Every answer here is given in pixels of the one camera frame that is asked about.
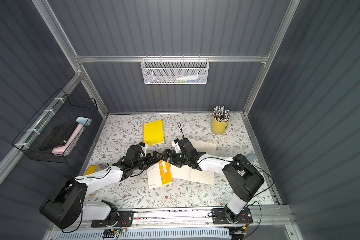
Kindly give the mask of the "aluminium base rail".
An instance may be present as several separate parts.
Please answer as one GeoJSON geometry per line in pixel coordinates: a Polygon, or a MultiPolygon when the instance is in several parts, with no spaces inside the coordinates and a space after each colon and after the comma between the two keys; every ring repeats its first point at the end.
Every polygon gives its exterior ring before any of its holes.
{"type": "Polygon", "coordinates": [[[255,206],[245,208],[234,218],[228,216],[225,208],[172,208],[172,209],[134,209],[118,210],[105,203],[87,204],[70,210],[44,211],[53,224],[67,229],[73,224],[95,222],[96,227],[110,227],[113,224],[126,224],[128,227],[154,227],[164,225],[205,226],[241,226],[249,224],[287,225],[294,224],[288,206],[255,206]]]}

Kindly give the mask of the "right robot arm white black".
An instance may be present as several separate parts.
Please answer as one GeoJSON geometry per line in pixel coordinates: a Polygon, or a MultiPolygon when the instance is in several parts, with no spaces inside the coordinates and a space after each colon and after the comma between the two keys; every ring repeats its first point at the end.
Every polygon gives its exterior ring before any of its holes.
{"type": "Polygon", "coordinates": [[[177,169],[187,167],[224,175],[233,195],[224,207],[223,218],[230,223],[238,222],[244,208],[265,182],[256,166],[242,154],[223,158],[199,152],[186,138],[174,140],[173,147],[173,150],[166,149],[162,153],[154,152],[154,158],[177,169]]]}

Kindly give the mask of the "cream lined notebook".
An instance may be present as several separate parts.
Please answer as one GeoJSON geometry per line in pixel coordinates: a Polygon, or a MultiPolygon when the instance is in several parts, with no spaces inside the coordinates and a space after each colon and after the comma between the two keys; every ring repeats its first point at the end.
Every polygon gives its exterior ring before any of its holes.
{"type": "MultiPolygon", "coordinates": [[[[199,152],[206,152],[210,155],[216,154],[216,145],[207,142],[196,141],[189,139],[193,147],[199,152]]],[[[199,171],[193,170],[191,167],[184,165],[181,168],[178,168],[170,164],[171,176],[173,179],[181,179],[189,182],[195,182],[199,184],[214,184],[214,172],[211,171],[199,171]]]]}

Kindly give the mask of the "bundle of pencils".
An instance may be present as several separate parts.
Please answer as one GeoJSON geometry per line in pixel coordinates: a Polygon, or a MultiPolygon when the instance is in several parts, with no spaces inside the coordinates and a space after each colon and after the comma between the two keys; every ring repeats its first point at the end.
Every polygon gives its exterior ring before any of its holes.
{"type": "Polygon", "coordinates": [[[226,110],[225,106],[214,107],[213,117],[218,122],[228,122],[231,119],[230,110],[226,110]]]}

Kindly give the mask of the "light blue phone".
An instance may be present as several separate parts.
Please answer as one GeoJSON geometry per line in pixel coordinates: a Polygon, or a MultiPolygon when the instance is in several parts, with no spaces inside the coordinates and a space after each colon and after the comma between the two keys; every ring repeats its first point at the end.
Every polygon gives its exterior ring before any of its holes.
{"type": "Polygon", "coordinates": [[[250,162],[253,162],[253,161],[255,161],[258,157],[257,157],[256,154],[251,153],[251,154],[249,154],[248,156],[246,156],[246,158],[247,158],[250,162]]]}

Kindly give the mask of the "pink stapler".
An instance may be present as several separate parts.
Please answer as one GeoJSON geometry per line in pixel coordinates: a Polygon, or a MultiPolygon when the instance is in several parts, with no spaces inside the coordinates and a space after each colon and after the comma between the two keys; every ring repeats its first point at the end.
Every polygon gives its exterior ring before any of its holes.
{"type": "Polygon", "coordinates": [[[75,128],[75,130],[73,131],[73,133],[70,135],[68,141],[66,142],[66,144],[64,146],[61,147],[56,147],[54,149],[52,149],[52,154],[54,155],[62,155],[62,156],[67,156],[69,155],[72,150],[74,149],[74,147],[76,146],[78,139],[80,138],[80,136],[82,135],[83,131],[84,131],[84,125],[82,124],[78,124],[77,127],[75,128]]]}

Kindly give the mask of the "white orange cover notebook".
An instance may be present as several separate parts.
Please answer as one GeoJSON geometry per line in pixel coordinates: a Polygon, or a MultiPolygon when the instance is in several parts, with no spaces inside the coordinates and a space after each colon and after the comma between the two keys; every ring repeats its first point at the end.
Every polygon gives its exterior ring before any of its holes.
{"type": "Polygon", "coordinates": [[[173,182],[170,165],[165,161],[159,161],[149,167],[147,176],[150,189],[166,186],[173,182]]]}

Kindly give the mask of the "yellow pencil cup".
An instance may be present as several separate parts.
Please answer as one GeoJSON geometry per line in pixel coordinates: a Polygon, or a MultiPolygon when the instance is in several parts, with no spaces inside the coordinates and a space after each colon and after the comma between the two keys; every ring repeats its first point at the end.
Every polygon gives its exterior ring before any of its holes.
{"type": "Polygon", "coordinates": [[[230,123],[230,120],[225,121],[225,122],[219,122],[218,120],[213,118],[212,131],[217,135],[222,135],[226,131],[226,128],[229,123],[230,123]]]}

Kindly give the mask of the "yellow framed box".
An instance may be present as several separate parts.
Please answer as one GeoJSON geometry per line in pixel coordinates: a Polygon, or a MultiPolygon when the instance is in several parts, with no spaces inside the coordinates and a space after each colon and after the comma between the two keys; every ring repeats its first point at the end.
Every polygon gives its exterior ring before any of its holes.
{"type": "Polygon", "coordinates": [[[87,175],[91,175],[91,174],[94,174],[94,173],[96,173],[96,172],[98,172],[98,171],[101,171],[102,169],[99,167],[99,166],[94,166],[94,165],[90,165],[88,168],[87,168],[87,170],[86,170],[86,172],[85,172],[85,176],[87,176],[87,175]]]}

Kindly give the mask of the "black pouch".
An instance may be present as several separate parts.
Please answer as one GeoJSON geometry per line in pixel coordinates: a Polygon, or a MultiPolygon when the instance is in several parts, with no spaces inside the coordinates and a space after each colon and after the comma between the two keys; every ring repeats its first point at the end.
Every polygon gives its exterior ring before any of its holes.
{"type": "Polygon", "coordinates": [[[77,125],[77,122],[72,122],[55,127],[41,144],[39,150],[46,151],[64,146],[77,125]]]}

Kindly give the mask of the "white tube in basket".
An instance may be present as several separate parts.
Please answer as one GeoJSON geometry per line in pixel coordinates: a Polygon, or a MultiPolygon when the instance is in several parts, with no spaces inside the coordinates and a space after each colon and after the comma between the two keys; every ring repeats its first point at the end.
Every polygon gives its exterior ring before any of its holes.
{"type": "Polygon", "coordinates": [[[180,82],[196,82],[197,80],[198,80],[197,75],[187,75],[176,78],[176,81],[180,81],[180,82]]]}

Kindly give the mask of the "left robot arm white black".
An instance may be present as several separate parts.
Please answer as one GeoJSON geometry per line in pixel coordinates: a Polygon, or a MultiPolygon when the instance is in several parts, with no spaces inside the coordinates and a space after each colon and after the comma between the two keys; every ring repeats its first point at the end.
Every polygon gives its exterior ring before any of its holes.
{"type": "Polygon", "coordinates": [[[118,208],[109,201],[86,203],[86,198],[114,183],[133,177],[134,171],[145,171],[159,162],[158,152],[147,152],[144,143],[132,145],[125,156],[106,169],[72,179],[61,179],[40,207],[40,213],[65,231],[73,223],[100,221],[102,226],[113,227],[121,222],[118,208]]]}

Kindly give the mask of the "light blue sticky notes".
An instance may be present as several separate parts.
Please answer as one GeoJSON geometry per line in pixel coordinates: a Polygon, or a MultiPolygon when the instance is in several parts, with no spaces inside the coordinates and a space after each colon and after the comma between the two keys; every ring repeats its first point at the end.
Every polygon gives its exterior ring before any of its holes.
{"type": "Polygon", "coordinates": [[[92,123],[92,118],[77,117],[76,122],[83,126],[89,126],[92,123]]]}

